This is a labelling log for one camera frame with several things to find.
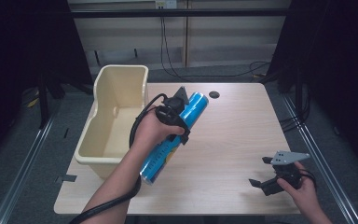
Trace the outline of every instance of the human hand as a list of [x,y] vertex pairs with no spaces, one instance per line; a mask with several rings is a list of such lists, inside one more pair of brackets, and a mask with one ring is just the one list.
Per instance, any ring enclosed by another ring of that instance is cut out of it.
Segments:
[[142,119],[135,133],[134,144],[150,148],[165,140],[170,134],[181,135],[185,129],[179,126],[169,126],[161,123],[156,117],[155,106],[151,105],[149,112]]
[[[301,171],[305,170],[305,168],[300,162],[296,161],[295,165],[300,170],[301,174],[307,174],[306,172]],[[301,177],[300,189],[293,188],[282,178],[279,178],[277,183],[292,196],[293,201],[301,214],[306,217],[310,223],[331,223],[319,205],[315,186],[310,178],[306,176]]]

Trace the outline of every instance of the wooden table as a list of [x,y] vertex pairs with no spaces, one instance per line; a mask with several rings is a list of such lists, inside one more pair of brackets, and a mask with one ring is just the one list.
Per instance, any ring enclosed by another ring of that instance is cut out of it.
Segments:
[[[188,96],[204,93],[209,105],[179,146],[153,186],[143,183],[131,199],[130,215],[279,215],[298,214],[285,193],[265,196],[248,178],[275,176],[262,157],[290,150],[263,85],[255,83],[148,83],[149,99],[163,92],[172,96],[180,86]],[[212,99],[210,91],[220,97]],[[75,159],[54,205],[58,214],[79,214],[103,183],[87,165]]]

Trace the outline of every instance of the beige plastic bin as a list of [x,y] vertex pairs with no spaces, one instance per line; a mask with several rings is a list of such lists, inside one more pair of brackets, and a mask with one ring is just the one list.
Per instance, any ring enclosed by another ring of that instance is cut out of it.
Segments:
[[129,150],[130,131],[147,102],[148,69],[107,65],[94,83],[94,109],[77,143],[75,158],[107,178]]

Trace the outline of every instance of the blue cylindrical object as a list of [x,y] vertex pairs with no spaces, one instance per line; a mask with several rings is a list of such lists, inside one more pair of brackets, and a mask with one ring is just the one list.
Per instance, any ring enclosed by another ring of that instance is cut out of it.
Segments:
[[[209,101],[206,96],[199,92],[194,92],[188,101],[189,104],[185,106],[185,110],[179,116],[185,122],[188,129],[191,129]],[[155,182],[158,174],[162,171],[180,143],[180,136],[176,136],[173,141],[165,139],[161,144],[153,148],[141,169],[141,177],[147,184],[152,185]]]

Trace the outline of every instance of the human arm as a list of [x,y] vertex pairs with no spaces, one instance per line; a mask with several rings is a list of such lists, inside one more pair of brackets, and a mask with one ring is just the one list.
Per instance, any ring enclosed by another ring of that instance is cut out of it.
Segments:
[[[296,167],[302,173],[304,166],[298,161],[295,162]],[[292,196],[293,201],[300,210],[301,214],[310,222],[318,224],[332,223],[319,205],[316,195],[315,186],[311,179],[306,176],[301,177],[300,189],[294,189],[287,181],[282,178],[277,183]]]
[[[170,134],[183,134],[184,129],[159,122],[156,113],[150,111],[138,126],[130,150],[121,160],[114,172],[103,182],[83,211],[108,202],[129,192],[139,176],[145,158],[155,145]],[[83,223],[124,223],[130,201],[101,212]]]

